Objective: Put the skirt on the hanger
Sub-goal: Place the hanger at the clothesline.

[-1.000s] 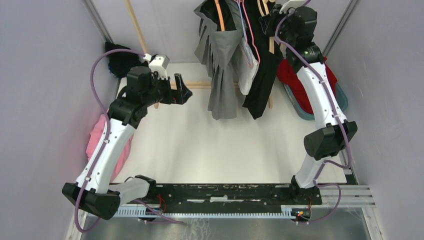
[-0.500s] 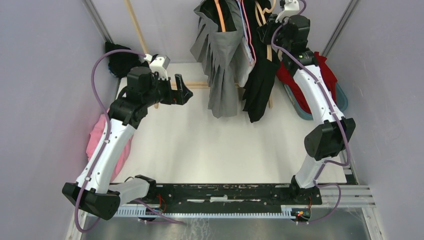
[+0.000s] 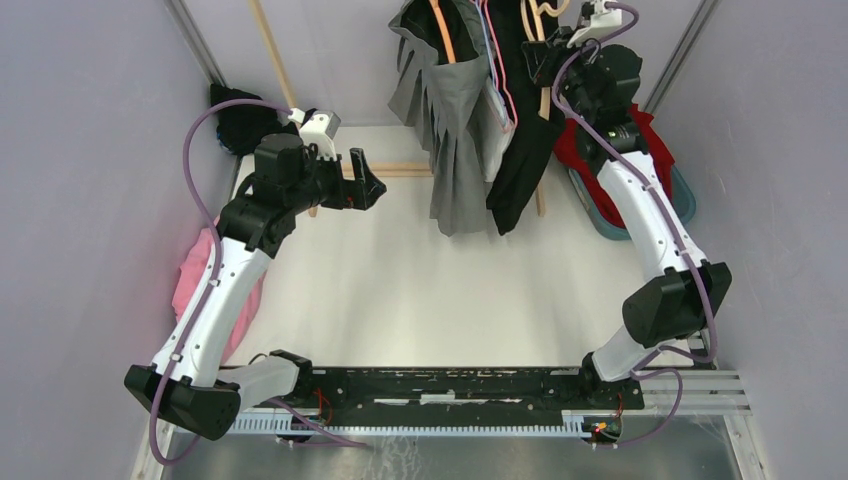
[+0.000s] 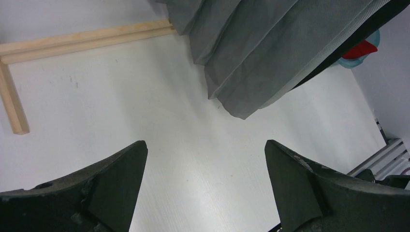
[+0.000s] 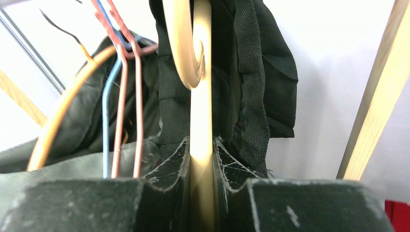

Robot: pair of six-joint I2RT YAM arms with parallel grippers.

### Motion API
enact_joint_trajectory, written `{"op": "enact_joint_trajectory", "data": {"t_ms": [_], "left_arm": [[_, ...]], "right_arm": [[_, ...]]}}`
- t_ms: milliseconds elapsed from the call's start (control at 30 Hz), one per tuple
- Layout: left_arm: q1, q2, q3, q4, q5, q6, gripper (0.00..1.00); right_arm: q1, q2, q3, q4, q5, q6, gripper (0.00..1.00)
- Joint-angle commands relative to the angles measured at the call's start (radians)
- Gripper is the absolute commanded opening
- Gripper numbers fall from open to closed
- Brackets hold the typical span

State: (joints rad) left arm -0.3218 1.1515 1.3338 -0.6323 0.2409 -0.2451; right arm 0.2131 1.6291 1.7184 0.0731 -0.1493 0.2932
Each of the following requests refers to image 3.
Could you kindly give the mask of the wooden clothes rack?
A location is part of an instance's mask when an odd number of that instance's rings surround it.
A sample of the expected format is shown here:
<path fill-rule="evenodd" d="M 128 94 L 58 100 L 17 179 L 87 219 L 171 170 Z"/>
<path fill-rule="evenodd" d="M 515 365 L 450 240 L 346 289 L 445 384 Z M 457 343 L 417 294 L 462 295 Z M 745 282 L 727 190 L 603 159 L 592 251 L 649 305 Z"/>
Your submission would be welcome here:
<path fill-rule="evenodd" d="M 257 30 L 270 58 L 271 65 L 277 77 L 283 97 L 291 108 L 296 108 L 298 102 L 290 85 L 279 48 L 273 36 L 273 32 L 270 28 L 262 4 L 259 0 L 250 0 L 248 2 L 248 6 L 252 12 Z M 378 174 L 387 175 L 389 177 L 411 178 L 431 175 L 429 169 L 420 162 L 376 164 L 374 170 Z"/>

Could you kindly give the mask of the wooden hanger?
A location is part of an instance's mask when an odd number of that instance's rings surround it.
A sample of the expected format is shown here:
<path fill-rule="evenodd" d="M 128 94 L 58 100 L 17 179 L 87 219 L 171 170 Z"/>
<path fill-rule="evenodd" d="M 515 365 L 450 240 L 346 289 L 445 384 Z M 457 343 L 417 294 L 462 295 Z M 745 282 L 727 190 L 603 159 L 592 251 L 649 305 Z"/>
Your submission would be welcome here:
<path fill-rule="evenodd" d="M 530 41 L 546 39 L 542 19 L 544 16 L 558 18 L 570 4 L 570 0 L 562 1 L 558 6 L 548 3 L 538 3 L 536 0 L 520 1 L 520 13 L 525 35 Z M 551 88 L 543 87 L 540 95 L 538 115 L 544 120 L 550 118 Z"/>

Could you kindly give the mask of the pink wire hanger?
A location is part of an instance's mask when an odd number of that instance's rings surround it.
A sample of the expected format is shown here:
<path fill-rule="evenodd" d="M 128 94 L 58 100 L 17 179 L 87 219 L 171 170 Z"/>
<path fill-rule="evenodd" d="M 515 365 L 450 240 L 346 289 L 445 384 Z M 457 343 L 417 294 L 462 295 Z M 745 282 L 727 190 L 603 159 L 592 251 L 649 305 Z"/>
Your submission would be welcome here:
<path fill-rule="evenodd" d="M 511 129 L 515 129 L 518 126 L 518 114 L 517 114 L 517 110 L 516 110 L 516 106 L 515 106 L 513 97 L 511 95 L 511 92 L 509 91 L 506 69 L 505 69 L 505 65 L 504 65 L 504 62 L 503 62 L 503 55 L 501 53 L 501 49 L 500 49 L 500 45 L 499 45 L 499 42 L 498 42 L 497 33 L 495 31 L 495 28 L 494 28 L 494 24 L 492 23 L 492 19 L 491 19 L 489 7 L 488 7 L 488 2 L 487 1 L 481 1 L 481 2 L 482 2 L 483 13 L 485 15 L 486 20 L 489 22 L 489 26 L 491 28 L 491 34 L 492 34 L 492 37 L 493 37 L 494 53 L 496 55 L 496 73 L 497 73 L 498 78 L 499 78 L 500 92 L 501 92 L 503 99 L 505 100 L 507 110 L 508 110 L 508 113 L 509 113 L 510 118 L 511 118 Z"/>

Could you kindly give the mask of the grey garment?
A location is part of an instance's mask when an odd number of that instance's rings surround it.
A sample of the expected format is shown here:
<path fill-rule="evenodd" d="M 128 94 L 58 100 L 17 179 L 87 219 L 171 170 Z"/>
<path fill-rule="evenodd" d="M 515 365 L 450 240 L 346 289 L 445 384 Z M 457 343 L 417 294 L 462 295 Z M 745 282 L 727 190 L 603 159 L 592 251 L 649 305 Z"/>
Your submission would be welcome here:
<path fill-rule="evenodd" d="M 430 217 L 446 236 L 487 227 L 487 183 L 472 117 L 489 79 L 481 23 L 469 1 L 439 1 L 457 62 L 449 64 L 428 1 L 407 1 L 389 21 L 398 36 L 390 110 L 414 129 L 433 177 Z"/>

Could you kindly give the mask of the orange plastic hanger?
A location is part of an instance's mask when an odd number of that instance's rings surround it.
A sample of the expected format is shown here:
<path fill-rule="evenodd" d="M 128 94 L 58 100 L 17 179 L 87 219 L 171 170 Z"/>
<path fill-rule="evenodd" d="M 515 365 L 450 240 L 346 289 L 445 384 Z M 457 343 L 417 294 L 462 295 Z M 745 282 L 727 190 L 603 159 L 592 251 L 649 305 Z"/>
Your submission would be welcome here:
<path fill-rule="evenodd" d="M 451 38 L 450 30 L 448 28 L 446 18 L 444 12 L 441 8 L 440 2 L 438 0 L 429 0 L 428 4 L 430 9 L 434 15 L 436 20 L 437 27 L 439 29 L 439 33 L 441 36 L 441 40 L 445 49 L 445 55 L 447 62 L 449 64 L 455 64 L 457 62 L 456 53 L 453 45 L 453 40 Z"/>

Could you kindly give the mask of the white skirt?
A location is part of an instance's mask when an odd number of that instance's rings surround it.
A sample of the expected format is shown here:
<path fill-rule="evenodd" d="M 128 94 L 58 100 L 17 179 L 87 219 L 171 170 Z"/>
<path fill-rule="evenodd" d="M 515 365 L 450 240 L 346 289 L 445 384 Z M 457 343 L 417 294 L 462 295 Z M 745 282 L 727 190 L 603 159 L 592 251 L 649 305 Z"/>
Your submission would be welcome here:
<path fill-rule="evenodd" d="M 514 133 L 514 125 L 492 80 L 484 83 L 473 112 L 474 135 L 484 181 L 493 183 Z"/>

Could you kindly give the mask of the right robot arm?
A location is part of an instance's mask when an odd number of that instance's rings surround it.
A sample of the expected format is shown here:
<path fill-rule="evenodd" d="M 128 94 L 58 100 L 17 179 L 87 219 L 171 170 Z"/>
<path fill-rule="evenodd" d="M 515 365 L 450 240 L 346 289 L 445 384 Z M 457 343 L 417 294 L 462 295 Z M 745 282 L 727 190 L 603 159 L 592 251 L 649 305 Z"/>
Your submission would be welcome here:
<path fill-rule="evenodd" d="M 602 408 L 675 342 L 715 331 L 715 315 L 732 281 L 728 266 L 710 262 L 689 236 L 666 195 L 649 143 L 634 116 L 641 58 L 631 49 L 590 39 L 571 46 L 571 29 L 521 52 L 531 81 L 577 124 L 576 152 L 622 217 L 636 247 L 645 284 L 621 308 L 622 327 L 584 359 L 580 400 Z"/>

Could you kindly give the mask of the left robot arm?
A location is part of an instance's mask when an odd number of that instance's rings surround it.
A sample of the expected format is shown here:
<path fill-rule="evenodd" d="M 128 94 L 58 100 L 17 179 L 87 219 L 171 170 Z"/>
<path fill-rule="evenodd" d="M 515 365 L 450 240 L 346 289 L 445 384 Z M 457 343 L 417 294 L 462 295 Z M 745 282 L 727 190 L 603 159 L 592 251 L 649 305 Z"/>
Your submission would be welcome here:
<path fill-rule="evenodd" d="M 299 214 L 313 208 L 371 208 L 386 192 L 363 149 L 342 158 L 298 135 L 272 134 L 254 152 L 254 170 L 213 223 L 212 249 L 181 320 L 148 366 L 129 368 L 124 385 L 147 409 L 150 427 L 165 421 L 208 440 L 227 433 L 243 410 L 274 398 L 307 404 L 315 391 L 309 360 L 274 351 L 223 368 L 225 345 L 260 278 Z"/>

